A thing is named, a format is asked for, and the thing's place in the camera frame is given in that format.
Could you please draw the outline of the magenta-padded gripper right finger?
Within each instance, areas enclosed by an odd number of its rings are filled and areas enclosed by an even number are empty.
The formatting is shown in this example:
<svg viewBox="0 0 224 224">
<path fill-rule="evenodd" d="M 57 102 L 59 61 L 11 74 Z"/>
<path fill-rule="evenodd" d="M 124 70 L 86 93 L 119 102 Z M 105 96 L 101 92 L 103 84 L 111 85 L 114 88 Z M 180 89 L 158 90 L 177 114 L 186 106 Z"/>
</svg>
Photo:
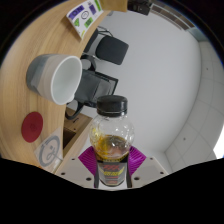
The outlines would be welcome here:
<svg viewBox="0 0 224 224">
<path fill-rule="evenodd" d="M 167 175 L 155 157 L 146 157 L 137 148 L 130 148 L 126 174 L 128 188 L 140 188 Z"/>
</svg>

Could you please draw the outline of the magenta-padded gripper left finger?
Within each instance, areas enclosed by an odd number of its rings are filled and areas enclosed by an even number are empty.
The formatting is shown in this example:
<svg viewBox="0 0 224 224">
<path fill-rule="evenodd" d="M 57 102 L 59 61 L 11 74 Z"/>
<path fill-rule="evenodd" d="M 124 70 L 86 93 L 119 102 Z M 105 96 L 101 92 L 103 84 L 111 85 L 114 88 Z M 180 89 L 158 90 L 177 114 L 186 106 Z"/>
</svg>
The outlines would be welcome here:
<svg viewBox="0 0 224 224">
<path fill-rule="evenodd" d="M 62 162 L 56 175 L 84 188 L 98 187 L 97 160 L 92 147 Z"/>
</svg>

